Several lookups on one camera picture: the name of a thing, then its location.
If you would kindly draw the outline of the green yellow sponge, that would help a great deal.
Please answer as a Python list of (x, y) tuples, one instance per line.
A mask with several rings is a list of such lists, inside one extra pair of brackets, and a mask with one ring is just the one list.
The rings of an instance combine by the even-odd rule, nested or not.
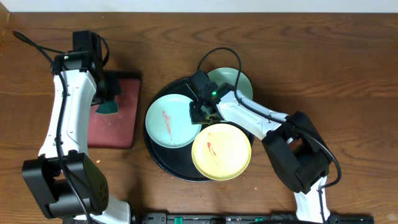
[(96, 109), (96, 113), (98, 114), (115, 114), (118, 111), (119, 106), (114, 100), (106, 101), (103, 104), (100, 104)]

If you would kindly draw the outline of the light blue plate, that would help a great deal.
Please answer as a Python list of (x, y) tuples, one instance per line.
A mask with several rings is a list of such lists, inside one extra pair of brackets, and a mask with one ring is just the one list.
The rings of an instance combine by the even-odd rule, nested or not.
[(190, 103), (185, 95), (169, 94), (155, 100), (147, 110), (145, 125), (150, 138), (166, 148), (180, 148), (190, 144), (201, 131), (193, 124)]
[[(234, 85), (238, 76), (238, 70), (235, 68), (222, 67), (217, 68), (208, 73), (211, 81), (215, 82), (218, 86), (223, 83)], [(250, 100), (253, 99), (253, 89), (249, 78), (243, 72), (240, 73), (238, 81), (238, 90)]]

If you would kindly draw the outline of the light blue plate top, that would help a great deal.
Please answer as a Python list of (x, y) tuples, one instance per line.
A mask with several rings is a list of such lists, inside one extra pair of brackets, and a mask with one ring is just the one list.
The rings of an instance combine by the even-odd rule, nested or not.
[[(217, 68), (208, 73), (211, 81), (215, 82), (218, 86), (223, 83), (234, 85), (238, 76), (238, 70), (235, 68), (222, 67)], [(253, 89), (249, 78), (243, 72), (240, 73), (238, 81), (238, 90), (250, 100), (253, 99)]]

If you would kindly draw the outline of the yellow plate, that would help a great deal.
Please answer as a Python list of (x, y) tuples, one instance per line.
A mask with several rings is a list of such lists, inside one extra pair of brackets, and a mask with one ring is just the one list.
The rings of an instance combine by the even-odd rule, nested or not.
[(192, 161), (211, 180), (237, 177), (251, 160), (251, 144), (242, 130), (231, 124), (206, 127), (192, 145)]

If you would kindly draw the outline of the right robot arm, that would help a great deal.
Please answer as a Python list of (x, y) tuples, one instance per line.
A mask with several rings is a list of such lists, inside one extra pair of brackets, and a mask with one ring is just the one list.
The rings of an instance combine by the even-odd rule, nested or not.
[(294, 192), (297, 219), (328, 221), (325, 190), (337, 181), (326, 180), (330, 164), (338, 161), (307, 115), (270, 110), (246, 97), (237, 85), (216, 84), (202, 70), (196, 71), (188, 84), (196, 97), (190, 103), (192, 123), (233, 123), (259, 138), (274, 172)]

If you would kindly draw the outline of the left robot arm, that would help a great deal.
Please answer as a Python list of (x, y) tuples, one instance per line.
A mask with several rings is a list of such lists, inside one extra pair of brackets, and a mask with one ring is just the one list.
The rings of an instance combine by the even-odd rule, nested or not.
[(43, 215), (64, 223), (132, 223), (131, 206), (109, 193), (105, 175), (90, 159), (90, 109), (115, 113), (121, 94), (116, 76), (104, 71), (107, 43), (90, 30), (75, 31), (73, 48), (58, 51), (36, 44), (24, 34), (14, 36), (34, 46), (50, 62), (55, 86), (52, 115), (38, 157), (26, 160), (22, 176)]

